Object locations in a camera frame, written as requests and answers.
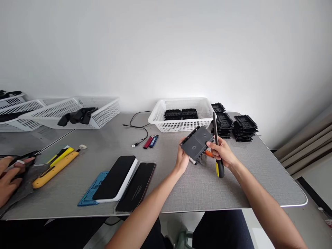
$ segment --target finger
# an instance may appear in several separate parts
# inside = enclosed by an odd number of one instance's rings
[[[226,141],[223,140],[221,137],[218,136],[218,142],[219,142],[219,146],[223,146],[224,144],[226,144]]]
[[[11,180],[13,180],[13,178],[20,172],[20,170],[20,168],[12,168],[0,179],[0,182],[4,185],[9,184]]]
[[[206,142],[206,145],[211,148],[211,149],[214,149],[216,151],[220,151],[220,146],[216,145],[215,143],[211,143],[211,142]]]
[[[0,174],[8,168],[10,162],[13,161],[13,159],[13,157],[4,157],[0,160]]]
[[[218,152],[218,151],[216,151],[216,150],[214,150],[214,149],[211,149],[211,152],[212,152],[213,155],[215,155],[215,156],[219,156],[219,152]]]
[[[19,175],[19,174],[22,174],[22,173],[25,172],[25,167],[23,167],[23,168],[19,168],[19,169],[20,169],[20,172],[18,173],[18,175]]]
[[[217,159],[217,160],[221,160],[221,157],[220,157],[220,156],[215,156],[215,155],[213,155],[213,157],[214,157],[215,159]]]
[[[23,161],[25,164],[22,164],[22,163],[15,163],[15,164],[14,164],[14,167],[23,168],[23,167],[25,167],[25,165],[26,165],[27,163],[31,162],[31,161],[34,160],[34,159],[35,159],[35,157],[31,157],[31,158],[25,159],[25,160]]]
[[[178,155],[182,155],[184,152],[184,150],[181,148],[180,144],[182,143],[183,140],[185,140],[187,137],[184,137],[184,138],[181,138],[180,141],[179,141],[179,147],[177,149],[177,154]]]
[[[23,181],[22,178],[16,178],[14,179],[11,183],[10,183],[10,187],[11,189],[13,189],[13,191],[15,191],[20,185],[21,182]]]

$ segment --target blue lighter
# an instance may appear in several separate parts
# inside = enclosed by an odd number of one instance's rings
[[[159,137],[159,135],[155,135],[149,145],[149,148],[153,148],[153,146],[155,145],[157,138]]]

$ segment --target phone screen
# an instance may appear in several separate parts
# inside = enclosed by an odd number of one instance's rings
[[[155,163],[140,163],[125,193],[115,208],[117,212],[132,212],[143,200]]]
[[[96,193],[93,195],[92,199],[103,200],[115,198],[135,159],[135,156],[120,156],[97,189]]]

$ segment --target hand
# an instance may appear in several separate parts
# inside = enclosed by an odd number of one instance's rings
[[[218,142],[220,144],[219,146],[211,142],[206,143],[206,145],[211,148],[211,152],[215,159],[222,160],[224,166],[227,168],[240,162],[233,154],[225,140],[218,136]]]
[[[186,168],[188,166],[189,163],[189,156],[184,152],[184,150],[181,148],[181,146],[179,145],[178,149],[177,149],[177,158],[176,158],[176,163],[175,163],[175,167],[174,170],[178,173],[180,173],[181,175],[186,171]]]
[[[25,163],[32,161],[34,157],[24,160]],[[9,198],[12,196],[14,191],[20,186],[22,178],[13,178],[20,173],[25,171],[25,165],[21,163],[15,163],[14,167],[8,172],[5,170],[8,168],[10,162],[13,160],[12,157],[4,157],[0,160],[0,208],[6,204]]]

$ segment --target blue tray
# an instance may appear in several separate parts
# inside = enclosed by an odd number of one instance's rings
[[[85,193],[81,201],[77,204],[77,206],[91,206],[91,205],[98,205],[99,202],[93,200],[92,197],[99,188],[100,184],[103,182],[105,177],[107,176],[108,171],[100,172],[97,179],[93,182],[89,190]]]

